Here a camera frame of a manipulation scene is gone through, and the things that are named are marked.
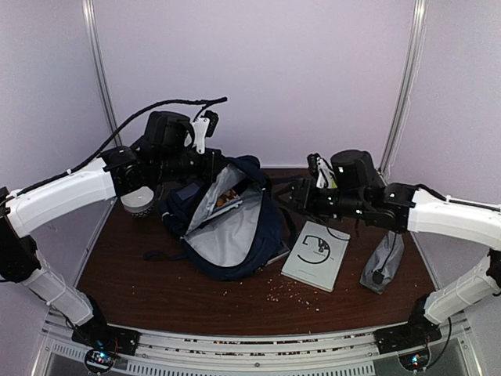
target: smiley face drawing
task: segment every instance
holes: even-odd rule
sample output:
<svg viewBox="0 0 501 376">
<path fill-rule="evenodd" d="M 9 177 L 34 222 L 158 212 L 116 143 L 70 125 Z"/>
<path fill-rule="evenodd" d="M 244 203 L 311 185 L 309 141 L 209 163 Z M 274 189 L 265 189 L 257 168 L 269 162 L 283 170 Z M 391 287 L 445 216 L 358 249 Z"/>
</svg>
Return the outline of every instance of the smiley face drawing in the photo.
<svg viewBox="0 0 501 376">
<path fill-rule="evenodd" d="M 325 262 L 330 256 L 330 247 L 328 243 L 321 237 L 306 235 L 303 239 L 303 244 L 312 249 L 312 251 L 308 253 L 308 259 L 304 258 L 301 255 L 297 255 L 298 258 L 303 262 L 307 262 L 308 264 L 321 264 L 322 262 Z"/>
</svg>

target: robotic arm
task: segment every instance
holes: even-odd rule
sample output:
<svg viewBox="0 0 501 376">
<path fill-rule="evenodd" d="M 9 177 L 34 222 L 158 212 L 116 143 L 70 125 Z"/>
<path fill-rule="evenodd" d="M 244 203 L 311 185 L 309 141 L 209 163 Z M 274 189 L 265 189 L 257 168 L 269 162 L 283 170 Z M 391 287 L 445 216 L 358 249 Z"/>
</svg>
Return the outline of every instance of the robotic arm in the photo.
<svg viewBox="0 0 501 376">
<path fill-rule="evenodd" d="M 154 192 L 166 181 L 196 176 L 211 182 L 225 165 L 221 151 L 206 149 L 204 143 L 217 122 L 218 115 L 209 110 L 194 121 L 173 112 L 153 112 L 144 135 L 132 147 L 103 151 L 76 172 L 27 192 L 1 188 L 3 281 L 21 283 L 59 310 L 74 329 L 74 338 L 96 349 L 118 348 L 120 353 L 133 354 L 139 334 L 108 326 L 97 303 L 66 285 L 44 259 L 31 234 L 61 215 L 114 197 L 120 197 L 133 215 L 141 215 L 153 206 Z"/>
<path fill-rule="evenodd" d="M 319 178 L 313 174 L 314 179 L 300 179 L 280 192 L 290 195 L 288 206 L 306 215 L 363 220 L 367 226 L 396 233 L 440 233 L 490 249 L 468 273 L 418 299 L 409 322 L 400 331 L 377 331 L 380 353 L 412 347 L 408 346 L 412 336 L 415 345 L 423 344 L 423 333 L 436 332 L 454 313 L 501 292 L 500 205 L 455 200 L 424 185 L 385 185 L 367 152 L 342 151 L 330 162 L 337 188 L 319 187 Z"/>
</svg>

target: white book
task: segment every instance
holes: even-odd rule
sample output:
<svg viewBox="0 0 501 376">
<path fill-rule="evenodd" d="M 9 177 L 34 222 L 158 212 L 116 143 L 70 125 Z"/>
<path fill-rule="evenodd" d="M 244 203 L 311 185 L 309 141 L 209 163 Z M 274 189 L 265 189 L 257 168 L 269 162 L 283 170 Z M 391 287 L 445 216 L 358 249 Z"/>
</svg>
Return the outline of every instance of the white book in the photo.
<svg viewBox="0 0 501 376">
<path fill-rule="evenodd" d="M 331 292 L 349 240 L 347 233 L 306 222 L 282 274 Z"/>
</svg>

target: gray backpack lining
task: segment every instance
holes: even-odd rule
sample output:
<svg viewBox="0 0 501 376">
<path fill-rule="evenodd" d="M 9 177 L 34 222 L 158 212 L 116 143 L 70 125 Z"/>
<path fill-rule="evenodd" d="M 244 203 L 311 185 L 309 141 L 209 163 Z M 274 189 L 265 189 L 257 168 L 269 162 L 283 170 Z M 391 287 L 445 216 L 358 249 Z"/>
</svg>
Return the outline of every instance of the gray backpack lining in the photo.
<svg viewBox="0 0 501 376">
<path fill-rule="evenodd" d="M 212 214 L 219 196 L 227 190 L 232 189 L 236 184 L 244 180 L 246 175 L 232 164 L 228 164 L 219 172 L 214 184 L 205 193 L 204 198 L 200 201 L 196 211 L 193 213 L 191 222 L 189 223 L 186 234 L 194 231 L 202 222 Z"/>
<path fill-rule="evenodd" d="M 262 190 L 251 186 L 240 196 L 243 202 L 238 208 L 216 217 L 184 237 L 200 256 L 216 266 L 237 266 L 251 249 L 261 212 Z"/>
</svg>

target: navy blue backpack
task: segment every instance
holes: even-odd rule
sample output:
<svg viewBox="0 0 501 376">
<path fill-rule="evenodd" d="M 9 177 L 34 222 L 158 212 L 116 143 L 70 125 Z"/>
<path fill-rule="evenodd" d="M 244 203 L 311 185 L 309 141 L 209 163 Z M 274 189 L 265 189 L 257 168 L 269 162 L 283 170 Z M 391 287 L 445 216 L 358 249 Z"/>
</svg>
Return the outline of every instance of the navy blue backpack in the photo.
<svg viewBox="0 0 501 376">
<path fill-rule="evenodd" d="M 227 161 L 214 183 L 193 180 L 169 192 L 160 204 L 162 221 L 180 239 L 183 256 L 216 280 L 251 276 L 283 250 L 280 213 L 259 160 L 244 156 Z M 237 193 L 238 206 L 212 218 L 218 199 L 230 190 Z M 295 225 L 281 210 L 293 243 Z"/>
</svg>

